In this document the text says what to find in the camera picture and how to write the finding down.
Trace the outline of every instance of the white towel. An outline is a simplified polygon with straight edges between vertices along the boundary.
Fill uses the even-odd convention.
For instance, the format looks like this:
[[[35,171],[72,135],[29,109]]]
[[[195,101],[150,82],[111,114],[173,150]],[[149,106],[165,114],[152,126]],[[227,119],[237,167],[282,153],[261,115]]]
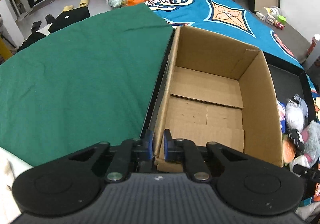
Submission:
[[[12,196],[14,176],[32,168],[15,155],[0,147],[0,223],[9,224],[20,214],[20,210]]]

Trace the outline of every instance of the yellow slipper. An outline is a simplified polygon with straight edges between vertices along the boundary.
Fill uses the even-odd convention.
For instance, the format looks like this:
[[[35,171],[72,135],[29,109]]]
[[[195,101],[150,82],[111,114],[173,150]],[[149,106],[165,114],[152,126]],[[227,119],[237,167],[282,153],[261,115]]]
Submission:
[[[62,12],[70,11],[70,10],[72,10],[72,9],[73,9],[73,5],[65,6],[65,7],[63,8],[63,11],[62,11]]]
[[[90,0],[81,0],[79,7],[86,7],[88,6]]]

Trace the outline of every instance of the grey floor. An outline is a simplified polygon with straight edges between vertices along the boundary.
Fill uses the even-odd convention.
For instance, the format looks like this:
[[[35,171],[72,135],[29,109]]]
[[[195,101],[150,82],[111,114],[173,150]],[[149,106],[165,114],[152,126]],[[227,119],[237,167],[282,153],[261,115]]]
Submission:
[[[54,0],[52,3],[29,14],[22,21],[17,22],[17,25],[25,39],[27,39],[31,34],[31,27],[34,22],[41,21],[40,28],[43,28],[47,25],[45,21],[46,15],[51,14],[56,18],[65,6],[73,5],[77,8],[79,7],[80,1],[81,0]],[[111,7],[107,4],[106,0],[90,0],[88,8],[91,16],[111,10]]]

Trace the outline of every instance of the blue patterned bedsheet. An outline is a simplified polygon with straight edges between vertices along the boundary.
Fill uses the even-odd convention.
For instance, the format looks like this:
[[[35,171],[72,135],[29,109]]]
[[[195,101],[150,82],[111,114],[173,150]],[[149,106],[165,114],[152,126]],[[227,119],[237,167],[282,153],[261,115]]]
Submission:
[[[257,46],[302,68],[276,32],[231,0],[151,0],[145,4],[173,27],[185,25],[214,31]],[[320,96],[308,80],[320,120],[316,105],[320,104]]]

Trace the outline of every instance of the metal screw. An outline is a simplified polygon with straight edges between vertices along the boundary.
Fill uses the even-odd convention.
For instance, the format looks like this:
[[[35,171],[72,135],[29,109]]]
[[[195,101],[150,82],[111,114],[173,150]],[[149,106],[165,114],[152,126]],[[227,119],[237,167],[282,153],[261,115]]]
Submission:
[[[210,178],[210,175],[207,174],[206,172],[197,172],[195,175],[194,175],[195,179],[198,180],[198,181],[206,181],[207,179]]]
[[[155,180],[156,180],[156,181],[162,181],[162,180],[163,180],[163,177],[160,176],[160,175],[158,175],[158,176],[155,177]]]
[[[107,179],[109,181],[118,181],[122,178],[122,174],[120,172],[110,172],[107,175]]]

